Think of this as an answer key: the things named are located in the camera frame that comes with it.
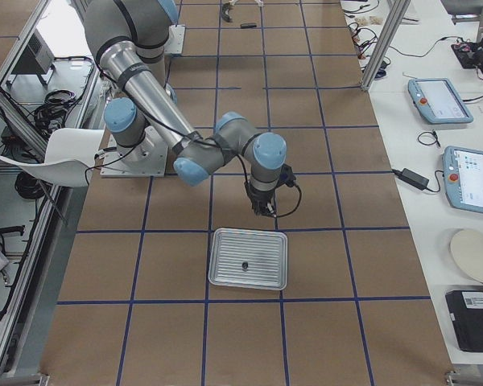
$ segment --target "chair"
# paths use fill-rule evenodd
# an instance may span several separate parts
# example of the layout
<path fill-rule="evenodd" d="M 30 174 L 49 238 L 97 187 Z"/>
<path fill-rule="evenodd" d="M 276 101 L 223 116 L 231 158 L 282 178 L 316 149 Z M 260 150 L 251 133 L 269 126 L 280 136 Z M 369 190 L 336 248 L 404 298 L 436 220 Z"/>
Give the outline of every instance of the chair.
<path fill-rule="evenodd" d="M 104 130 L 58 129 L 48 139 L 43 163 L 24 163 L 0 156 L 0 160 L 15 165 L 37 179 L 62 187 L 87 186 L 85 173 L 95 165 Z"/>
<path fill-rule="evenodd" d="M 445 10 L 452 16 L 453 23 L 479 22 L 476 41 L 483 33 L 483 0 L 441 0 Z"/>

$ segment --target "blue tablet frame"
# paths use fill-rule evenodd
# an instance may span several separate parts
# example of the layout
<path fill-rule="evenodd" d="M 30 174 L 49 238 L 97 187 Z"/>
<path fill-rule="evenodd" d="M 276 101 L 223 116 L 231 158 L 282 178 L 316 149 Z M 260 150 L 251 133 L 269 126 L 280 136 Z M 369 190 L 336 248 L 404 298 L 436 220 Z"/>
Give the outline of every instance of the blue tablet frame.
<path fill-rule="evenodd" d="M 425 98 L 422 91 L 422 82 L 445 82 L 448 87 L 449 92 L 455 97 L 461 111 L 464 113 L 465 117 L 461 118 L 437 118 L 429 105 L 429 101 L 426 104 L 421 104 L 420 100 Z M 460 95 L 452 85 L 451 81 L 447 78 L 428 78 L 428 79 L 410 79 L 408 81 L 408 92 L 410 93 L 411 99 L 415 107 L 419 110 L 420 115 L 422 115 L 426 121 L 432 123 L 433 125 L 443 124 L 443 123 L 470 123 L 474 120 L 473 115 L 470 113 L 469 109 L 465 103 L 461 100 Z"/>
<path fill-rule="evenodd" d="M 476 205 L 468 205 L 462 202 L 461 198 L 461 185 L 460 178 L 457 181 L 451 181 L 449 176 L 452 174 L 458 175 L 460 177 L 460 172 L 458 170 L 458 161 L 455 158 L 455 150 L 467 151 L 474 154 L 483 154 L 481 150 L 466 149 L 464 147 L 448 146 L 444 151 L 443 163 L 444 163 L 444 185 L 445 193 L 448 197 L 449 203 L 458 209 L 464 209 L 466 211 L 477 211 L 483 213 L 483 207 L 478 207 Z"/>

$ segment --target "power adapter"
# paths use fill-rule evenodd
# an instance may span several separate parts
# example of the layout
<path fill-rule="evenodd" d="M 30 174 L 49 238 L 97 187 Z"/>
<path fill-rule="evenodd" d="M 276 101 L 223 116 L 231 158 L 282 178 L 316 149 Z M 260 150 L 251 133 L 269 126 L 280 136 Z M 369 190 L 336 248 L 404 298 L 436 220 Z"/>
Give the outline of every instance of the power adapter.
<path fill-rule="evenodd" d="M 429 179 L 423 177 L 422 175 L 418 175 L 409 169 L 404 168 L 402 171 L 392 169 L 392 171 L 401 181 L 416 187 L 420 191 L 425 190 L 429 184 Z"/>

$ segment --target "silver tray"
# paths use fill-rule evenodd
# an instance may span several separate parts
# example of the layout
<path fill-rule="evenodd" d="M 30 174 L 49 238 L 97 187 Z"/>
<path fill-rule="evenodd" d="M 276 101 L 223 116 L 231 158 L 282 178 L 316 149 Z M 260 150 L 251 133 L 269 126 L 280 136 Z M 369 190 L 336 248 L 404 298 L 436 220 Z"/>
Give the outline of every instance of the silver tray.
<path fill-rule="evenodd" d="M 284 233 L 219 228 L 213 234 L 208 273 L 212 284 L 283 290 L 287 276 Z"/>

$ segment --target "tablet screen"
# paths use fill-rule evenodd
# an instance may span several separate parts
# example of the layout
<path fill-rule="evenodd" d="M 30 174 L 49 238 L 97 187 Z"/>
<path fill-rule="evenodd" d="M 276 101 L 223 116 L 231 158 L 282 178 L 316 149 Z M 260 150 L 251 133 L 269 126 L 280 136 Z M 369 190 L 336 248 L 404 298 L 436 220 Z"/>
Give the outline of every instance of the tablet screen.
<path fill-rule="evenodd" d="M 483 154 L 454 150 L 460 173 L 460 201 L 483 207 Z"/>
<path fill-rule="evenodd" d="M 463 118 L 468 115 L 461 108 L 459 101 L 447 82 L 443 80 L 429 80 L 417 82 L 422 89 L 427 103 L 435 117 L 439 119 Z"/>

